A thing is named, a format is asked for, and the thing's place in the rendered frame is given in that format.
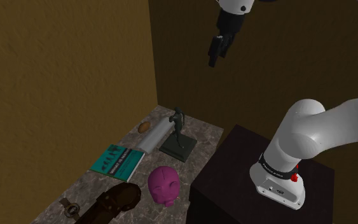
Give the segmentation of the brown potato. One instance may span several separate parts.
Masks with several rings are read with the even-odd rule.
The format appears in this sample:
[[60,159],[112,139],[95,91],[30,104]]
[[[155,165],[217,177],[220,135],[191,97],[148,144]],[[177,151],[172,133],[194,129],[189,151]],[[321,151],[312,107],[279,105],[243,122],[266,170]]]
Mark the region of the brown potato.
[[138,133],[144,133],[146,132],[147,130],[149,130],[151,126],[151,123],[150,122],[142,122],[139,126],[138,126]]

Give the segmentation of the brown wristwatch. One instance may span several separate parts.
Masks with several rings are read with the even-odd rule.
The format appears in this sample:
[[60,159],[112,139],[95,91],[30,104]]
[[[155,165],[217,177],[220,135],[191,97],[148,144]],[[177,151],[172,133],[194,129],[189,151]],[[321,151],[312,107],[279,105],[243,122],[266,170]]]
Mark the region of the brown wristwatch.
[[77,203],[72,203],[67,198],[63,198],[59,200],[59,202],[63,205],[64,215],[67,218],[72,218],[75,221],[78,221],[80,219],[80,206]]

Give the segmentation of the dark robot stand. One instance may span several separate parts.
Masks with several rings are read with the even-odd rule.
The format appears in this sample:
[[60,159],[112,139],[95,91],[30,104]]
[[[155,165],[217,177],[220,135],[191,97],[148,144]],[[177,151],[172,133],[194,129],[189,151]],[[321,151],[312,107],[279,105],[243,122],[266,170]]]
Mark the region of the dark robot stand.
[[234,126],[191,184],[186,224],[332,224],[334,170],[299,163],[305,203],[297,211],[260,195],[249,176],[269,140]]

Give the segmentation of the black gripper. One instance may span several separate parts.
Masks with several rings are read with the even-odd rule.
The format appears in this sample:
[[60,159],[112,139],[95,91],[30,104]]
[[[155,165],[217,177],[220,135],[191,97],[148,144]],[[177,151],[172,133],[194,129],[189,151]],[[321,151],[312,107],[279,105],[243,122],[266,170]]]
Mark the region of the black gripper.
[[232,45],[236,33],[238,33],[244,22],[245,15],[236,15],[228,13],[223,9],[220,10],[217,19],[217,28],[219,29],[220,36],[214,36],[212,38],[208,56],[209,66],[214,67],[217,58],[226,57],[227,51]]

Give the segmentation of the pink piggy bank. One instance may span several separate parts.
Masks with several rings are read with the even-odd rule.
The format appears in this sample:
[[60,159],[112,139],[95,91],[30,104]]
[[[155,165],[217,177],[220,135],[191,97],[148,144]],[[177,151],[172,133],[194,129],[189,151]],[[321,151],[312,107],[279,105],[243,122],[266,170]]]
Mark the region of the pink piggy bank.
[[177,171],[169,166],[157,167],[148,177],[148,189],[155,203],[173,206],[180,192]]

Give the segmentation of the teal book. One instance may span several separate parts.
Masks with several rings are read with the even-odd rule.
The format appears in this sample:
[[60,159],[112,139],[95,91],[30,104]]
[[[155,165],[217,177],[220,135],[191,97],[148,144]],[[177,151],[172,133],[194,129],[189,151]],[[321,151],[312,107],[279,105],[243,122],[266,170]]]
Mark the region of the teal book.
[[145,153],[111,144],[90,170],[129,182]]

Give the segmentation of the grey cylinder roll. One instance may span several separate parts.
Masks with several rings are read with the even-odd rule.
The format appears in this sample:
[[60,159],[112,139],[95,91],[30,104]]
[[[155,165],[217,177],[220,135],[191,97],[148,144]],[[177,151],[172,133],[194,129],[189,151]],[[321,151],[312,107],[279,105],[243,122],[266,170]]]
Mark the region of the grey cylinder roll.
[[173,122],[169,121],[169,117],[162,118],[148,134],[135,146],[136,150],[145,153],[151,153],[156,145],[162,140],[164,135],[174,126]]

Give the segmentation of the dark brown leather boot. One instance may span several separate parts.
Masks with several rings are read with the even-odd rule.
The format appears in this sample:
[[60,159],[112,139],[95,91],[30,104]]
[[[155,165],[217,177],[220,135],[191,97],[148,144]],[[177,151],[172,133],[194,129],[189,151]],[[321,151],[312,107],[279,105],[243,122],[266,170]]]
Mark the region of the dark brown leather boot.
[[102,192],[75,224],[109,224],[121,212],[135,208],[140,200],[141,189],[138,185],[120,183]]

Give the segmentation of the dark green figure statue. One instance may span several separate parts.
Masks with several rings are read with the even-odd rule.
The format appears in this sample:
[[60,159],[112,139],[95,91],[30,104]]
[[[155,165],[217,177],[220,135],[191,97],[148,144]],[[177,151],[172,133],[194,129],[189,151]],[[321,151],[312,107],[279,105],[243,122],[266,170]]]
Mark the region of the dark green figure statue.
[[175,113],[169,117],[174,122],[174,130],[160,147],[160,151],[182,162],[187,161],[193,151],[197,140],[181,133],[185,125],[185,114],[179,107],[174,108]]

